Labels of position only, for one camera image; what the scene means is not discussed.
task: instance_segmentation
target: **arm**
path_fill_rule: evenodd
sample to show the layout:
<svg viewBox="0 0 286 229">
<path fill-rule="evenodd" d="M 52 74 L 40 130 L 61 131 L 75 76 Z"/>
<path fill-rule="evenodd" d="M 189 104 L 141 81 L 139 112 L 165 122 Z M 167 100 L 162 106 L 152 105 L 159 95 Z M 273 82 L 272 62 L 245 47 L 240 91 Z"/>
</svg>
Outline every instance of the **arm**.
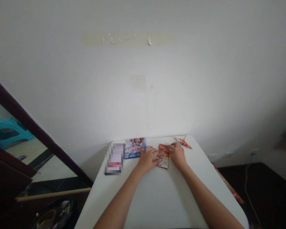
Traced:
<svg viewBox="0 0 286 229">
<path fill-rule="evenodd" d="M 96 222 L 94 229 L 124 227 L 131 200 L 141 177 L 160 162 L 160 160 L 153 162 L 153 158 L 157 156 L 159 152 L 156 149 L 148 151 L 150 148 L 152 147 L 147 146 L 145 153 L 143 153 L 141 147 L 141 157 L 138 164 Z"/>
<path fill-rule="evenodd" d="M 170 152 L 170 158 L 186 180 L 208 227 L 212 229 L 243 229 L 238 220 L 213 195 L 189 167 L 182 146 L 175 142 L 171 145 L 167 145 L 167 147 L 173 150 Z"/>
</svg>

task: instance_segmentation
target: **white table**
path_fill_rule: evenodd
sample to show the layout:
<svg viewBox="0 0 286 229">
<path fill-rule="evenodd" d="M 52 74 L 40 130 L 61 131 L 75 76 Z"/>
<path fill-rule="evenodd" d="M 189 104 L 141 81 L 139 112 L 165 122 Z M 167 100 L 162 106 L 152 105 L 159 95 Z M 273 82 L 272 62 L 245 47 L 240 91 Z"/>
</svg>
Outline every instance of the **white table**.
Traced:
<svg viewBox="0 0 286 229">
<path fill-rule="evenodd" d="M 171 144 L 174 137 L 149 138 L 146 145 L 158 148 Z M 224 184 L 193 136 L 183 146 L 189 166 L 208 189 L 227 207 L 245 229 L 248 220 L 242 208 Z M 120 175 L 105 176 L 105 158 L 76 224 L 76 229 L 92 229 L 128 178 L 139 158 L 125 160 Z M 168 170 L 155 167 L 140 180 L 133 196 L 124 228 L 208 228 L 181 173 L 170 160 Z"/>
</svg>

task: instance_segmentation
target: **hand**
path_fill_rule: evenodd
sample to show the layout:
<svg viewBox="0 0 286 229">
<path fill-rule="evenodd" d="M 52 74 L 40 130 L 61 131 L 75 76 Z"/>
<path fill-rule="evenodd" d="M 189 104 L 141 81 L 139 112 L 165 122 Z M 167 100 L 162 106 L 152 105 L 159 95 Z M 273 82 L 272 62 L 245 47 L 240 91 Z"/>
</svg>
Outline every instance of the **hand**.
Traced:
<svg viewBox="0 0 286 229">
<path fill-rule="evenodd" d="M 150 148 L 152 148 L 152 146 L 147 146 L 145 148 L 145 152 L 143 152 L 143 148 L 141 146 L 141 157 L 137 166 L 134 168 L 134 170 L 136 170 L 140 175 L 144 175 L 161 161 L 158 159 L 153 162 L 153 158 L 159 155 L 159 151 L 156 149 L 149 150 Z"/>
<path fill-rule="evenodd" d="M 174 142 L 170 145 L 166 145 L 166 147 L 173 150 L 169 151 L 169 157 L 179 170 L 187 166 L 187 161 L 184 155 L 184 149 L 182 148 L 180 143 Z"/>
</svg>

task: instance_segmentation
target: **red paper crane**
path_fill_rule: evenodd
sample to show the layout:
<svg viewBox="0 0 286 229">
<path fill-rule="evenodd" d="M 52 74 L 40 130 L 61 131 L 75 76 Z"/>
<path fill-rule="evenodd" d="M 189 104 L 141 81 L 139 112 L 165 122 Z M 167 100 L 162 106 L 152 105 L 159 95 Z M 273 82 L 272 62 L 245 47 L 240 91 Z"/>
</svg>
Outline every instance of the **red paper crane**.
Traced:
<svg viewBox="0 0 286 229">
<path fill-rule="evenodd" d="M 176 137 L 175 137 L 175 139 L 176 139 L 177 142 L 179 142 L 181 145 L 184 145 L 184 146 L 186 146 L 186 147 L 192 149 L 192 147 L 191 147 L 189 144 L 187 144 L 187 142 L 185 141 L 185 137 L 184 137 L 184 139 L 176 138 Z"/>
</svg>

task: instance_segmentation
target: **wooden stick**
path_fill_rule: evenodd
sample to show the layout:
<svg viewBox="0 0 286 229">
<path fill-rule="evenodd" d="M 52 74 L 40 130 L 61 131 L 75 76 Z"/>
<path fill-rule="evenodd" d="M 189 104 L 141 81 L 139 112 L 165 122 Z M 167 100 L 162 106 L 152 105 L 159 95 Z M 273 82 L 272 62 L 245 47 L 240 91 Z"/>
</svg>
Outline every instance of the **wooden stick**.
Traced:
<svg viewBox="0 0 286 229">
<path fill-rule="evenodd" d="M 64 195 L 70 195 L 75 193 L 81 193 L 81 192 L 88 192 L 91 188 L 84 188 L 84 189 L 75 189 L 70 191 L 62 191 L 62 192 L 52 192 L 47 194 L 41 194 L 41 195 L 35 195 L 35 196 L 26 196 L 26 197 L 18 197 L 16 200 L 18 202 L 28 201 L 28 200 L 34 200 L 34 199 L 41 199 L 41 198 L 47 198 L 47 197 L 56 197 L 56 196 L 64 196 Z"/>
</svg>

